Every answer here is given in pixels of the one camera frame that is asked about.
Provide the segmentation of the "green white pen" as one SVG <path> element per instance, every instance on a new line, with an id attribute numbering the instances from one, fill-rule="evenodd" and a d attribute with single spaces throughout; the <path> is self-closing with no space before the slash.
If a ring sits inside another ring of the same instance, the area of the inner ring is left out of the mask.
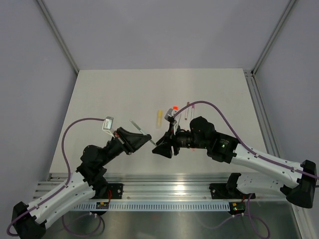
<path id="1" fill-rule="evenodd" d="M 141 134 L 147 135 L 147 133 L 143 129 L 141 129 L 132 119 L 130 119 L 130 122 Z M 152 139 L 150 139 L 150 143 L 156 146 L 155 142 Z"/>

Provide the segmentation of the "yellow highlighter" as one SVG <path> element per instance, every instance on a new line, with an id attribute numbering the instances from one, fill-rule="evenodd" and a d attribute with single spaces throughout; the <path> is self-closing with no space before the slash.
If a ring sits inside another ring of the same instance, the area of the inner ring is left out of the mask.
<path id="1" fill-rule="evenodd" d="M 163 111 L 162 110 L 158 110 L 158 112 L 157 112 L 157 121 L 156 121 L 156 128 L 157 129 L 161 128 L 162 117 L 163 117 Z"/>

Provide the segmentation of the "brown capped white pen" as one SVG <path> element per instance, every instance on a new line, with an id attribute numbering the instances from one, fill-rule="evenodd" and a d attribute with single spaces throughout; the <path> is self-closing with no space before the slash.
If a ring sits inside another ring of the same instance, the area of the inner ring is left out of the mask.
<path id="1" fill-rule="evenodd" d="M 184 120 L 185 121 L 187 121 L 187 119 L 188 119 L 188 110 L 189 110 L 189 107 L 187 107 L 186 109 L 185 109 L 185 115 L 184 115 Z"/>

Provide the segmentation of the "purple white pen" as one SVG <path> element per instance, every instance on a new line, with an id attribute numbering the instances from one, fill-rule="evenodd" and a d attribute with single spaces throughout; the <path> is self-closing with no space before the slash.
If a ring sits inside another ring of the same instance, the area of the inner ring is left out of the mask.
<path id="1" fill-rule="evenodd" d="M 194 108 L 195 108 L 195 106 L 192 105 L 192 106 L 191 106 L 191 115 L 190 115 L 190 119 L 191 119 L 191 120 L 193 120 L 193 118 L 194 118 Z"/>

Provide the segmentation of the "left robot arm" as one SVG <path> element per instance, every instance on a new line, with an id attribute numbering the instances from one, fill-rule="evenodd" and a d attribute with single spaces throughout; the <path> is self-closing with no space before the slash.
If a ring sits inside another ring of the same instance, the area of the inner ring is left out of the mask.
<path id="1" fill-rule="evenodd" d="M 16 236 L 40 239 L 58 218 L 81 202 L 103 198 L 109 191 L 104 166 L 121 153 L 131 155 L 152 138 L 149 134 L 131 133 L 122 127 L 114 134 L 104 147 L 85 147 L 81 164 L 59 186 L 37 200 L 14 206 L 11 225 Z"/>

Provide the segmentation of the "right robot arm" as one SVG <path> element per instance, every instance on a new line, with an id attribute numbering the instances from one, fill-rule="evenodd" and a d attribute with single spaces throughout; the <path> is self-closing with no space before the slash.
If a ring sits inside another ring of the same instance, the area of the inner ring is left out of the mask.
<path id="1" fill-rule="evenodd" d="M 205 149 L 207 156 L 221 163 L 244 166 L 259 172 L 253 176 L 231 173 L 225 183 L 211 183 L 212 199 L 243 199 L 257 194 L 284 197 L 296 206 L 311 209 L 316 190 L 316 164 L 284 160 L 245 145 L 239 139 L 215 130 L 203 117 L 191 120 L 189 130 L 174 125 L 157 141 L 153 154 L 166 158 L 178 155 L 181 148 Z"/>

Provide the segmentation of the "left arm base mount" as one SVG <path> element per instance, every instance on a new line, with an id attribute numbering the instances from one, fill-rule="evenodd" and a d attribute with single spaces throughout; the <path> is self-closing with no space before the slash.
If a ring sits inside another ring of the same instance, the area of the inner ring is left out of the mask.
<path id="1" fill-rule="evenodd" d="M 124 185 L 122 183 L 109 183 L 100 177 L 94 185 L 94 199 L 122 199 Z"/>

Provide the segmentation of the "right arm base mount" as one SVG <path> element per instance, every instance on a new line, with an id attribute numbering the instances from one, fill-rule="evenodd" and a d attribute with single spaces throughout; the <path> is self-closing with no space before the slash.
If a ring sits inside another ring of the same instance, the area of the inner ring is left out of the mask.
<path id="1" fill-rule="evenodd" d="M 212 199 L 248 199 L 249 195 L 237 189 L 238 180 L 242 177 L 241 173 L 231 173 L 226 183 L 211 183 L 209 190 Z"/>

